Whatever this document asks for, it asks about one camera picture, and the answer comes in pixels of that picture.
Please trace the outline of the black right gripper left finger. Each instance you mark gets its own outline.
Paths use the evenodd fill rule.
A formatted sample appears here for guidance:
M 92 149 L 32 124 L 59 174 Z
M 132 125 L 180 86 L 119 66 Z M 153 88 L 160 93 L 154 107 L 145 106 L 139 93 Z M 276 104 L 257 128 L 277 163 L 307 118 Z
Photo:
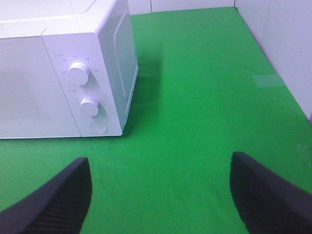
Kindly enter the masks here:
M 78 234 L 93 192 L 89 160 L 78 157 L 37 190 L 1 211 L 2 234 Z

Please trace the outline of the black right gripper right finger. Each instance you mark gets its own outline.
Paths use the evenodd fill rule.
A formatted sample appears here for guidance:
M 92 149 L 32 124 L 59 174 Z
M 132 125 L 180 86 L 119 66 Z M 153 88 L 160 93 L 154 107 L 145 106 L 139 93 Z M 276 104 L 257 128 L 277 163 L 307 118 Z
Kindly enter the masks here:
M 244 152 L 231 158 L 230 190 L 251 234 L 310 234 L 312 195 Z

